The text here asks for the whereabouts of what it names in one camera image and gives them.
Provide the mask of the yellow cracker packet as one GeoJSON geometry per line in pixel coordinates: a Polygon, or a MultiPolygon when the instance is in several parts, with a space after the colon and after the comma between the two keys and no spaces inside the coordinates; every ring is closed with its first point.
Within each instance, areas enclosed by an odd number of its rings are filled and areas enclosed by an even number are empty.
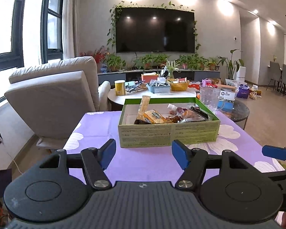
{"type": "Polygon", "coordinates": [[[143,113],[144,121],[150,124],[164,124],[169,123],[169,121],[158,111],[148,110],[143,113]]]}

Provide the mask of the long gold snack stick packet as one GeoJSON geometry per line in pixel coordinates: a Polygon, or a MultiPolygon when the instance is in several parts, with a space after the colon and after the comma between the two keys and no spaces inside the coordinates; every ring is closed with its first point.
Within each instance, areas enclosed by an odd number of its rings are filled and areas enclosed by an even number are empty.
{"type": "Polygon", "coordinates": [[[149,124],[149,122],[147,122],[145,120],[144,117],[144,113],[148,108],[149,102],[150,102],[151,97],[150,96],[142,96],[140,105],[139,105],[139,109],[138,109],[138,113],[137,113],[137,117],[136,120],[134,122],[135,125],[146,125],[149,124]]]}

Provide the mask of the purple floral tablecloth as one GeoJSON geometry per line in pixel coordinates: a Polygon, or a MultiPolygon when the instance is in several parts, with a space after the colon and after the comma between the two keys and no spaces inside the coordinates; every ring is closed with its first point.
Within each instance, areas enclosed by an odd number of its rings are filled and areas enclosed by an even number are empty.
{"type": "MultiPolygon", "coordinates": [[[[119,145],[118,124],[121,112],[86,113],[76,126],[64,149],[77,154],[89,147],[100,148],[115,139],[117,149],[105,171],[112,183],[116,181],[170,181],[175,183],[182,170],[171,153],[171,147],[122,148],[119,145]]],[[[261,146],[237,124],[222,113],[219,135],[215,142],[198,144],[209,154],[221,154],[230,149],[261,172],[277,172],[280,163],[261,152],[261,146]]]]}

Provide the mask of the brown biscuits clear packet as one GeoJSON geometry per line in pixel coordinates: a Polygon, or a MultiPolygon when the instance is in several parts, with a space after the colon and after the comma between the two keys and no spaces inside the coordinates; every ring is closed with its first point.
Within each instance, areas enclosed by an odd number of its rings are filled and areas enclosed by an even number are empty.
{"type": "Polygon", "coordinates": [[[204,122],[206,119],[195,111],[186,110],[181,115],[180,123],[204,122]]]}

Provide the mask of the dark round side table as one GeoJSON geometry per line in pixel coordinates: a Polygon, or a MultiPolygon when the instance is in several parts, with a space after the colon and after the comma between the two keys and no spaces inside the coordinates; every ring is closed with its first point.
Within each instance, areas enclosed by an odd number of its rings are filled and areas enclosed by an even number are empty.
{"type": "Polygon", "coordinates": [[[245,130],[250,110],[243,102],[239,100],[234,101],[234,106],[231,110],[222,109],[221,112],[229,117],[240,128],[245,130]]]}

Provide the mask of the green cardboard box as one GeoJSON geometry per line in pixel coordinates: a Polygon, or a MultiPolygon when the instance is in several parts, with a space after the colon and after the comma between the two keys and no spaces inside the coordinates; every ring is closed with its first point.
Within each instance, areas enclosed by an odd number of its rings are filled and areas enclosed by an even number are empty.
{"type": "Polygon", "coordinates": [[[122,109],[118,131],[122,148],[169,146],[178,139],[185,145],[215,142],[221,121],[197,98],[152,98],[147,110],[155,110],[169,117],[169,104],[187,108],[197,104],[212,120],[188,123],[161,123],[136,125],[141,99],[126,99],[122,109]]]}

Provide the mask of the clear glass mug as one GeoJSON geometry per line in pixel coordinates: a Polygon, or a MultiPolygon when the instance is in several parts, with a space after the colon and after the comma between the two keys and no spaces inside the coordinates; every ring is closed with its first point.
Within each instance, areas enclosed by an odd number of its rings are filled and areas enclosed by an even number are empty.
{"type": "Polygon", "coordinates": [[[200,86],[200,101],[214,114],[222,110],[225,99],[220,96],[221,90],[212,86],[200,86]]]}

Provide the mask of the blue white carton box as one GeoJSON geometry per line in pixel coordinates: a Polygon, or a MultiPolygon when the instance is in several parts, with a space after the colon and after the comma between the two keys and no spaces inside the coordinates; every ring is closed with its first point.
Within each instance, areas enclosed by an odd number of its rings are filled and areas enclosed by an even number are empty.
{"type": "Polygon", "coordinates": [[[232,112],[235,102],[235,89],[221,88],[219,92],[218,109],[224,112],[232,112]]]}

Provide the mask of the round white coffee table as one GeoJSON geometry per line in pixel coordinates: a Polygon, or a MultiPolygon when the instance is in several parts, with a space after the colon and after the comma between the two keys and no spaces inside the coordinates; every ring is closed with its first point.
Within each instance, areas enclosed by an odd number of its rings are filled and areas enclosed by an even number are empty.
{"type": "Polygon", "coordinates": [[[111,89],[107,95],[111,103],[116,103],[119,105],[124,105],[126,99],[141,99],[142,96],[150,96],[151,98],[188,98],[196,97],[198,90],[196,88],[187,88],[186,91],[182,92],[169,92],[165,94],[154,94],[149,90],[144,90],[142,92],[132,92],[126,93],[124,96],[116,96],[115,89],[111,89]]]}

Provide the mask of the purple gift bag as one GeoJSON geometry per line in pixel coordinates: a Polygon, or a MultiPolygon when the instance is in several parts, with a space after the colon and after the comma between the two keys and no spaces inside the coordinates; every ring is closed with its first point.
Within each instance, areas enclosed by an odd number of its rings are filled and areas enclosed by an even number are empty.
{"type": "Polygon", "coordinates": [[[239,91],[237,93],[237,98],[247,99],[251,90],[250,87],[244,84],[239,85],[239,91]]]}

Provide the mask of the yellow woven basket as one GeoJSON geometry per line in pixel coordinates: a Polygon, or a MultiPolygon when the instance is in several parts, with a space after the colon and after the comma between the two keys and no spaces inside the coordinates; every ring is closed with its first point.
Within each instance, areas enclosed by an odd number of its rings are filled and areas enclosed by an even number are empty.
{"type": "Polygon", "coordinates": [[[189,86],[189,82],[178,83],[177,81],[169,81],[168,83],[169,83],[171,91],[173,92],[186,91],[189,86]]]}

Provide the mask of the beige sofa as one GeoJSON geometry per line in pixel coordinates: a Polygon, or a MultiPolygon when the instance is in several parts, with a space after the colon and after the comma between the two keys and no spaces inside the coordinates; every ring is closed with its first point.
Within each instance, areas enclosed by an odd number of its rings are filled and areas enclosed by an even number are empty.
{"type": "Polygon", "coordinates": [[[39,148],[62,148],[86,113],[108,110],[110,82],[99,83],[91,56],[18,68],[9,82],[4,96],[37,135],[39,148]]]}

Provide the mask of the yellow canister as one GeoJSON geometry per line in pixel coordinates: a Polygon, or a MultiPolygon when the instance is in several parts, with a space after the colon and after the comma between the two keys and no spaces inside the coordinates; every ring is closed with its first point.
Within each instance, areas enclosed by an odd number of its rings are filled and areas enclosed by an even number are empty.
{"type": "Polygon", "coordinates": [[[116,96],[124,96],[126,94],[124,80],[115,81],[115,93],[116,93],[116,96]]]}

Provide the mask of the grey blue storage tray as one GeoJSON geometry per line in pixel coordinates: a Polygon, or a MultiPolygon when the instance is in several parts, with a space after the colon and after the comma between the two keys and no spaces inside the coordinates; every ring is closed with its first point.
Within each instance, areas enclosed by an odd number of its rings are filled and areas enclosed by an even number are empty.
{"type": "Polygon", "coordinates": [[[150,86],[149,83],[147,83],[146,87],[153,94],[168,94],[168,93],[170,93],[170,86],[169,85],[150,86]]]}

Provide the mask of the black wall television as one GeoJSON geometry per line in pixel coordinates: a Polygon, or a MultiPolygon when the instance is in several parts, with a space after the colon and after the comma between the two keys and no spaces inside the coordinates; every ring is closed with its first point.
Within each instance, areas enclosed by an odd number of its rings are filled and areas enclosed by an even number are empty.
{"type": "Polygon", "coordinates": [[[193,12],[151,8],[116,8],[116,52],[194,53],[193,12]]]}

